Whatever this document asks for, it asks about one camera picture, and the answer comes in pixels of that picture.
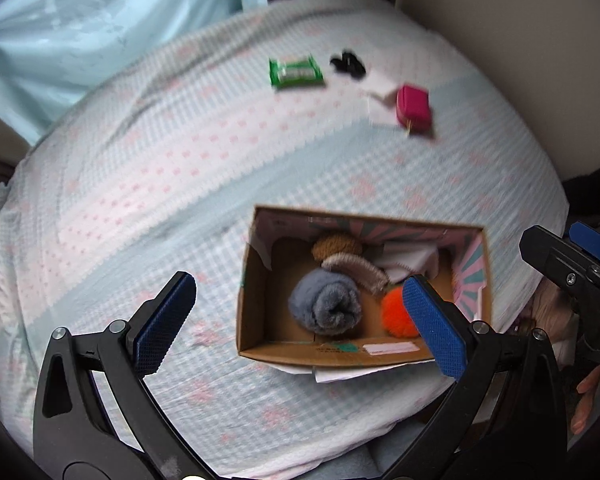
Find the person's hand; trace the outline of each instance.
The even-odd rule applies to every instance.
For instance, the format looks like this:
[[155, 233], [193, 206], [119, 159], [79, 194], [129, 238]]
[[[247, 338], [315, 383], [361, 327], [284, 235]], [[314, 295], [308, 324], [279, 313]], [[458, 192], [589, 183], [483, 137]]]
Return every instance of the person's hand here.
[[584, 430], [587, 425], [587, 420], [593, 409], [593, 398], [596, 395], [596, 389], [600, 382], [600, 365], [593, 368], [591, 373], [580, 381], [580, 384], [576, 387], [582, 398], [579, 400], [576, 406], [576, 411], [573, 413], [571, 419], [571, 433], [577, 435]]
[[524, 314], [536, 321], [536, 326], [546, 332], [552, 344], [557, 343], [568, 334], [573, 317], [571, 299], [559, 286], [543, 277], [526, 304]]

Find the bed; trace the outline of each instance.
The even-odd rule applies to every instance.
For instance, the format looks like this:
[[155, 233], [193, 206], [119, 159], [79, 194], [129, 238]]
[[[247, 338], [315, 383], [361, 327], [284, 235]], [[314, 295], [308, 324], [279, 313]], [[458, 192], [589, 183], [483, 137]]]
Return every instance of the bed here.
[[[430, 90], [434, 136], [370, 122], [329, 58]], [[311, 53], [323, 89], [274, 92], [267, 59]], [[176, 270], [198, 300], [155, 399], [222, 476], [285, 480], [387, 433], [450, 384], [435, 364], [331, 384], [239, 358], [235, 304], [253, 205], [486, 226], [492, 325], [538, 285], [522, 231], [561, 233], [568, 205], [546, 153], [480, 71], [383, 0], [281, 0], [183, 36], [63, 116], [0, 186], [0, 420], [31, 450], [51, 331], [128, 318]], [[125, 427], [102, 378], [112, 421]]]

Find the open cardboard box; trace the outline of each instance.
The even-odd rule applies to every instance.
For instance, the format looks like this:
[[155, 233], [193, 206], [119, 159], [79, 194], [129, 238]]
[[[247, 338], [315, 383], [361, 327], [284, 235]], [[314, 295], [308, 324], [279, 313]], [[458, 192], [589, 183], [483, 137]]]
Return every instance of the open cardboard box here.
[[[298, 281], [319, 266], [311, 255], [312, 244], [321, 234], [334, 231], [349, 232], [366, 246], [390, 240], [435, 242], [440, 270], [431, 285], [470, 321], [490, 322], [490, 274], [481, 227], [256, 206], [238, 297], [238, 354], [266, 363], [313, 367], [382, 367], [432, 359], [421, 338], [389, 336], [381, 325], [379, 298], [362, 289], [362, 321], [347, 333], [315, 335], [295, 322], [288, 297]], [[412, 344], [396, 348], [400, 342]], [[369, 344], [384, 345], [379, 348], [388, 352], [371, 355], [365, 349]]]

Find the light blue bedsheet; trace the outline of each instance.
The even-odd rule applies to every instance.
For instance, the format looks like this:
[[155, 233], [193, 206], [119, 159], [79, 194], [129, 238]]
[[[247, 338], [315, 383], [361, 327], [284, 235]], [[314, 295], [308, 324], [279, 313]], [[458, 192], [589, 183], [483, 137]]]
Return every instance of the light blue bedsheet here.
[[[360, 84], [329, 66], [347, 47], [370, 71], [430, 90], [432, 139], [370, 122]], [[274, 92], [267, 59], [306, 54], [327, 85]], [[184, 36], [73, 107], [0, 187], [0, 420], [22, 447], [52, 330], [128, 319], [177, 270], [195, 276], [196, 306], [146, 383], [221, 475], [293, 478], [449, 386], [434, 363], [317, 384], [238, 357], [256, 203], [485, 226], [497, 330], [540, 279], [520, 259], [522, 231], [562, 232], [567, 213], [548, 157], [502, 95], [382, 0], [280, 1]]]

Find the beige wall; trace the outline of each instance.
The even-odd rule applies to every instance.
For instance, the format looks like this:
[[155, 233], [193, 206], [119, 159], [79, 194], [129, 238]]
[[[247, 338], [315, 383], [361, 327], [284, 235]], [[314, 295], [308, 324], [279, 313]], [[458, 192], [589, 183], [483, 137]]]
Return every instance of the beige wall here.
[[569, 178], [600, 168], [600, 0], [399, 0], [498, 86]]

